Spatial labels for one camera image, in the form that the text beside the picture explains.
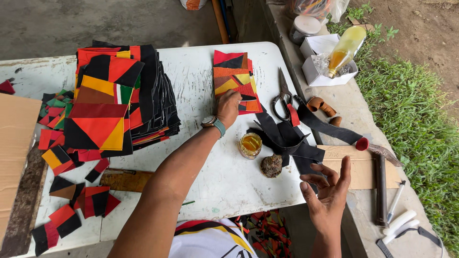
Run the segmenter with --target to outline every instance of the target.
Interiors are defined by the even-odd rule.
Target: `black leather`
[[[387,248],[387,246],[382,241],[382,239],[378,239],[378,241],[376,242],[376,245],[381,249],[381,251],[384,253],[384,255],[387,258],[394,258],[391,252],[389,251],[389,249]]]
[[[428,239],[432,240],[432,242],[434,242],[439,247],[442,247],[440,239],[438,239],[438,237],[434,236],[432,233],[428,232],[425,228],[419,227],[418,228],[418,233],[419,233],[419,235],[425,236]]]
[[[312,163],[322,162],[325,151],[308,144],[307,135],[304,135],[297,127],[293,127],[290,122],[283,121],[276,124],[272,117],[266,113],[256,114],[259,123],[256,123],[263,129],[249,128],[247,133],[256,133],[260,136],[263,145],[273,149],[273,152],[282,156],[282,167],[290,163],[290,155],[298,168],[300,174],[320,174],[311,169]],[[311,185],[314,192],[317,193],[317,187]]]
[[[400,234],[398,234],[398,235],[397,235],[395,238],[399,238],[399,237],[401,237],[401,236],[405,235],[405,234],[406,234],[406,232],[408,232],[408,231],[412,231],[412,230],[414,230],[414,231],[418,231],[417,229],[414,229],[414,228],[405,229],[405,230],[404,230],[404,231],[402,231]]]
[[[331,137],[338,138],[349,145],[362,138],[362,135],[351,131],[346,128],[336,127],[329,123],[320,120],[314,113],[312,113],[306,105],[300,105],[297,110],[298,118],[303,124],[309,126],[311,129],[329,135]]]

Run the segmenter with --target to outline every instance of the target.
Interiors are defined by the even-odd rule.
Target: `brown leather roll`
[[[306,106],[308,107],[310,111],[316,112],[323,105],[323,103],[324,103],[324,100],[322,98],[314,96],[312,97],[311,100],[309,100]]]
[[[336,126],[336,127],[340,127],[340,124],[341,124],[341,120],[342,120],[342,119],[343,119],[342,117],[334,117],[334,118],[332,118],[332,119],[330,120],[330,123],[329,123],[329,124],[334,125],[334,126]]]
[[[328,117],[333,117],[334,115],[336,115],[336,111],[325,102],[322,103],[320,109],[324,111]]]

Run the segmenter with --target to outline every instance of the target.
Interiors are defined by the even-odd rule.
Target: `pen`
[[[389,210],[389,213],[387,214],[387,223],[391,222],[391,219],[394,215],[394,210],[395,206],[397,205],[398,200],[400,199],[400,196],[402,195],[403,188],[405,187],[406,181],[403,180],[402,183],[400,184],[400,188],[397,191],[397,194],[395,195],[394,201],[392,202],[391,209]]]

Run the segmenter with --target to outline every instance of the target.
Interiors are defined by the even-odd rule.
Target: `hand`
[[[228,90],[217,99],[215,116],[220,119],[227,130],[236,121],[240,100],[242,100],[241,94],[234,90]]]
[[[311,164],[314,171],[322,172],[327,180],[317,174],[301,175],[300,189],[309,207],[309,215],[323,236],[339,237],[341,234],[341,218],[346,205],[346,194],[351,184],[351,161],[345,156],[341,162],[341,177],[334,170],[318,164]],[[317,197],[309,183],[315,184],[319,190]]]

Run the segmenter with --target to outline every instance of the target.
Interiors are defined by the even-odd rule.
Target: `striped shirt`
[[[229,219],[177,223],[169,258],[257,258],[240,227]]]

